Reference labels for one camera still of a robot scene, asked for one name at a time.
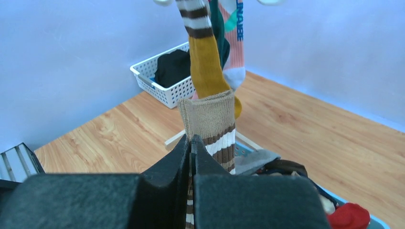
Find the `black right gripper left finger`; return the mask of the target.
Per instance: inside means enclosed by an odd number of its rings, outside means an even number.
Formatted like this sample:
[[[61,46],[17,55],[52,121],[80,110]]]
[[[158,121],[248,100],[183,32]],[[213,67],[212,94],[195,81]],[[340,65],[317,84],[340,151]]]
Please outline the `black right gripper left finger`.
[[[190,145],[186,137],[141,174],[38,174],[2,206],[3,229],[182,229]]]

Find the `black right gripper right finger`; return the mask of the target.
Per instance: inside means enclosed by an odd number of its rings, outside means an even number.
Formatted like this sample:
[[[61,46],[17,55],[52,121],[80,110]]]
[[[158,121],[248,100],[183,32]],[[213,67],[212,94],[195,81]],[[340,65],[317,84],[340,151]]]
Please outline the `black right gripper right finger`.
[[[328,229],[313,184],[294,176],[231,175],[191,140],[194,226],[197,229]]]

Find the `brown white striped sock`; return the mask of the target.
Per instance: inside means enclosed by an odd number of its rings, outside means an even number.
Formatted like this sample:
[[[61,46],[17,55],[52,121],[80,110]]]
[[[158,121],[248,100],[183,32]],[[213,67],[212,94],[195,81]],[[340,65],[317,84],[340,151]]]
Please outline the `brown white striped sock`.
[[[235,175],[235,114],[234,93],[226,91],[203,99],[182,99],[178,107],[189,141],[199,135],[203,146],[212,158],[230,175]],[[228,214],[233,210],[232,196],[226,193],[227,186],[214,192],[209,203],[215,203],[215,213]],[[193,178],[189,172],[185,229],[194,229]]]

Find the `mustard yellow sock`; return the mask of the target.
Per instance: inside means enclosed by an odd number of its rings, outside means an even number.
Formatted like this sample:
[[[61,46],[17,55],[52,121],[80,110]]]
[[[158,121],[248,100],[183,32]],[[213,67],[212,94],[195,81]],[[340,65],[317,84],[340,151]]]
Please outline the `mustard yellow sock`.
[[[176,4],[188,33],[191,80],[196,90],[193,99],[230,90],[212,30],[209,0],[178,0]]]

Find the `pink patterned sock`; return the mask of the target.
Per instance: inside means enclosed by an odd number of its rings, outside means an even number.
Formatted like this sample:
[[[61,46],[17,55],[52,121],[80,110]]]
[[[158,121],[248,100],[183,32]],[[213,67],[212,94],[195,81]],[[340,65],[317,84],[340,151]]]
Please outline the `pink patterned sock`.
[[[243,2],[231,0],[230,5],[218,4],[224,20],[225,38],[230,44],[230,54],[223,68],[223,75],[235,91],[245,79]]]

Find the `green reindeer sock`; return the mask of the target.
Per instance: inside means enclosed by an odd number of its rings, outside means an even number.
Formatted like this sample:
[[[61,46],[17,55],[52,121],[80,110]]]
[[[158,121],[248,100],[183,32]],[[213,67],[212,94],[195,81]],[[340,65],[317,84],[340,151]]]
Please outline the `green reindeer sock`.
[[[222,13],[219,9],[218,0],[210,0],[209,6],[211,11],[210,19],[212,24],[212,30],[217,42],[219,59],[221,67],[223,69],[229,57],[230,44],[225,38],[224,20]]]

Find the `white plastic clip hanger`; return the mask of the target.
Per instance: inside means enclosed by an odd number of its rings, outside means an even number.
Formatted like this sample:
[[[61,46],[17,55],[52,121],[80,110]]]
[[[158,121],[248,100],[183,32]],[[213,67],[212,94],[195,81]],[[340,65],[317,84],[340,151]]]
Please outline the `white plastic clip hanger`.
[[[169,6],[171,5],[174,1],[173,0],[153,0],[154,3],[161,5],[161,6]],[[219,0],[222,5],[230,5],[230,0]],[[280,3],[283,2],[283,0],[257,0],[262,5],[266,6],[274,6],[274,5],[279,5]]]

